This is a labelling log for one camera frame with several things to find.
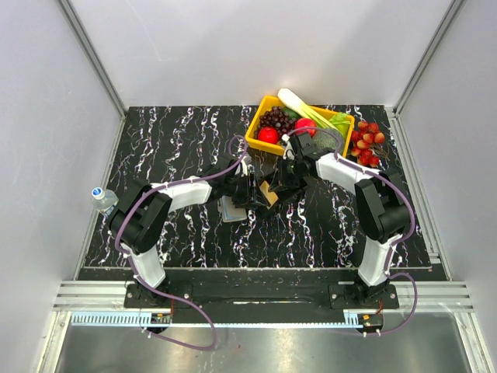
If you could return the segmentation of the beige leather card holder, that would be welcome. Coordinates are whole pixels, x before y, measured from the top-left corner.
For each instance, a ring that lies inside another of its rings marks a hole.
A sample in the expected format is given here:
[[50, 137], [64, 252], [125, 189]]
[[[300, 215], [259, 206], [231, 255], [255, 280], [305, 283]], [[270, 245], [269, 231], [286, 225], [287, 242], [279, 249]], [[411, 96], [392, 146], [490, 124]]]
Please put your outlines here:
[[246, 210], [236, 207], [229, 196], [223, 196], [218, 200], [217, 209], [221, 214], [223, 223], [244, 221], [248, 217]]

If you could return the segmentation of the black plastic card box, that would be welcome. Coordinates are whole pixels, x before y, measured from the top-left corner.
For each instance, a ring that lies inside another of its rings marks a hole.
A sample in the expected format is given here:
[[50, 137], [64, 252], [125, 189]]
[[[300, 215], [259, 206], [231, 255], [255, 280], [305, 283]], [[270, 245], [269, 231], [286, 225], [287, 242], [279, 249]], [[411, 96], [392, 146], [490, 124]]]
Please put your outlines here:
[[278, 212], [283, 206], [299, 201], [309, 187], [310, 166], [303, 162], [280, 159], [273, 171], [257, 176], [248, 184], [248, 204], [263, 216]]

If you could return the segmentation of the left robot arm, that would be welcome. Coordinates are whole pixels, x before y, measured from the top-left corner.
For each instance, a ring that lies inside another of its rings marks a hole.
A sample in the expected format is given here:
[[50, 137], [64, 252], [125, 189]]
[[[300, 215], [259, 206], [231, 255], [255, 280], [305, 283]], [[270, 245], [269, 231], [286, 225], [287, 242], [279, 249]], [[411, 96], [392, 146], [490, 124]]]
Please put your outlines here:
[[242, 221], [256, 205], [255, 174], [251, 157], [229, 159], [226, 169], [215, 166], [204, 176], [171, 183], [136, 182], [109, 213], [110, 231], [117, 249], [130, 258], [135, 278], [146, 283], [141, 297], [152, 307], [167, 301], [166, 274], [158, 257], [158, 241], [171, 212], [212, 201], [225, 223]]

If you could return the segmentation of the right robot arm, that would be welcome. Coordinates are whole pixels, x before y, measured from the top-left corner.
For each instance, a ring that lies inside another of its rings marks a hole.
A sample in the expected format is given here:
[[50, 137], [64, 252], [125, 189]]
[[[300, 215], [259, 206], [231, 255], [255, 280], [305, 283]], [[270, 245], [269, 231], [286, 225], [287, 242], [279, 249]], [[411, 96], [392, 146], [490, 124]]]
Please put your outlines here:
[[337, 151], [319, 149], [306, 131], [285, 134], [283, 143], [283, 157], [267, 177], [269, 192], [275, 193], [278, 201], [298, 195], [309, 180], [317, 179], [337, 184], [355, 196], [360, 227], [367, 239], [358, 269], [362, 283], [354, 287], [353, 298], [364, 308], [373, 306], [381, 298], [378, 285], [389, 278], [397, 244], [415, 228], [414, 211], [399, 173], [394, 169], [373, 170]]

